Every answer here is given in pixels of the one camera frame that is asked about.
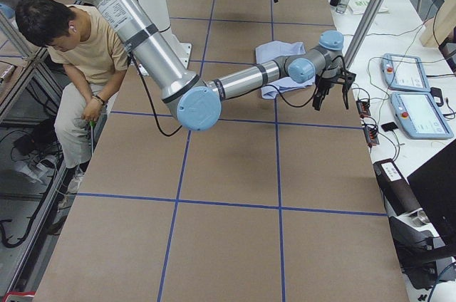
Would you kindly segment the blue striped button shirt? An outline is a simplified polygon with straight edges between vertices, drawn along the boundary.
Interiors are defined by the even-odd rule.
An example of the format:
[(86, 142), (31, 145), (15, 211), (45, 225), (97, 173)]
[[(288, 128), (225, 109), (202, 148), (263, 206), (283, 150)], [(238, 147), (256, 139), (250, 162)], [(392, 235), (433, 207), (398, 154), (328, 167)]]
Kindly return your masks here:
[[(257, 63), (265, 63), (274, 60), (279, 56), (293, 56), (305, 54), (306, 50), (302, 41), (296, 43), (286, 43), (282, 41), (271, 41), (257, 46), (255, 56)], [(306, 88), (315, 83), (315, 78), (309, 78), (304, 83), (297, 83), (290, 77), (280, 78), (261, 88), (261, 97), (271, 100), (279, 93), (285, 93), (291, 90)]]

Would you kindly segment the upper teach pendant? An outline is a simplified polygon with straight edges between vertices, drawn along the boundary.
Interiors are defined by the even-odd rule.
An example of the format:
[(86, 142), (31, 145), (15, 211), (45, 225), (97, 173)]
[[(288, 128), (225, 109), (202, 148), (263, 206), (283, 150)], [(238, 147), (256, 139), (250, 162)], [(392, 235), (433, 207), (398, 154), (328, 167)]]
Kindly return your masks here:
[(385, 84), (392, 90), (430, 92), (430, 85), (421, 58), (385, 53), (380, 68)]

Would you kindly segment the teach pendant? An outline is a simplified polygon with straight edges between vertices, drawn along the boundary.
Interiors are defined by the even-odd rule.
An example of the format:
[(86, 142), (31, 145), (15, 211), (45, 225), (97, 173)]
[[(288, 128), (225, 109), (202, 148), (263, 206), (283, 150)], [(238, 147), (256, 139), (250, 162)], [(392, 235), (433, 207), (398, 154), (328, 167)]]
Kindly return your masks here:
[(430, 85), (421, 58), (385, 53), (380, 68), (385, 84), (392, 90), (430, 92)]
[(433, 97), (424, 92), (392, 92), (390, 104), (401, 130), (414, 140), (454, 137)]

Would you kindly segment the lower teach pendant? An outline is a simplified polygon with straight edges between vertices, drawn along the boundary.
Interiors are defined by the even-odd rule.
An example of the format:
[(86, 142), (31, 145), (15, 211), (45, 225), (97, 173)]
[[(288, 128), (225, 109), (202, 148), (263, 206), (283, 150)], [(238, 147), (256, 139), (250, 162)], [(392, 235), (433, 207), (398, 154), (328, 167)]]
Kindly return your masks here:
[(390, 104), (401, 130), (414, 140), (454, 137), (433, 97), (424, 92), (392, 92)]

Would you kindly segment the black monitor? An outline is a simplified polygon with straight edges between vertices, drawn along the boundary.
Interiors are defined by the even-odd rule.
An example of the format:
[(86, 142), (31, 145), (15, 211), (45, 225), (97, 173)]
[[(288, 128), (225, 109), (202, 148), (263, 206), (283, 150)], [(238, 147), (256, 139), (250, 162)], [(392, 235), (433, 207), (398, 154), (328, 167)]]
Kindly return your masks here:
[(408, 176), (428, 219), (446, 244), (455, 243), (455, 142)]

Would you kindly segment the seated person beige shirt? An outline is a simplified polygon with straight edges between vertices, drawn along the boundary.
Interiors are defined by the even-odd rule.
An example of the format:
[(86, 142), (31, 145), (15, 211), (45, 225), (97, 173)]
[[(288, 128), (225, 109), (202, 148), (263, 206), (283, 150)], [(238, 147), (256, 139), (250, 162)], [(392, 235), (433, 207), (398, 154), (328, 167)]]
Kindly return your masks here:
[(128, 69), (118, 35), (97, 8), (54, 0), (24, 0), (15, 9), (19, 32), (45, 47), (63, 66), (70, 83), (63, 89), (54, 128), (68, 176), (63, 186), (75, 194), (92, 157), (88, 128), (98, 121)]

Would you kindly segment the aluminium frame post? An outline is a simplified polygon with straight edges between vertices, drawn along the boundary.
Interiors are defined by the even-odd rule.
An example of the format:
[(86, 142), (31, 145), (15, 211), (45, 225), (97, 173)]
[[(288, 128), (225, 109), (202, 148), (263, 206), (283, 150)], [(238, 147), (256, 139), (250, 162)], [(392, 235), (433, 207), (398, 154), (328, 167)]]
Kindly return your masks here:
[(345, 53), (345, 65), (347, 68), (351, 67), (351, 64), (355, 60), (358, 51), (361, 49), (363, 41), (370, 30), (370, 27), (381, 7), (384, 0), (370, 0), (367, 8), (360, 20), (360, 23), (353, 35), (353, 38), (348, 46)]

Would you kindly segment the green handled grabber tool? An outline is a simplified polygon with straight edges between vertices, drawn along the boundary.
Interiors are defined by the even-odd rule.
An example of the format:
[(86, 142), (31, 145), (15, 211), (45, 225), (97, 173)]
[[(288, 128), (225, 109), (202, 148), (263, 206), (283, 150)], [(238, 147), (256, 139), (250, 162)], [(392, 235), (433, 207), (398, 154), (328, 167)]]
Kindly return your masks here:
[(90, 155), (93, 156), (95, 150), (95, 125), (96, 122), (89, 121), (88, 122), (88, 131), (89, 131), (89, 145), (90, 145)]

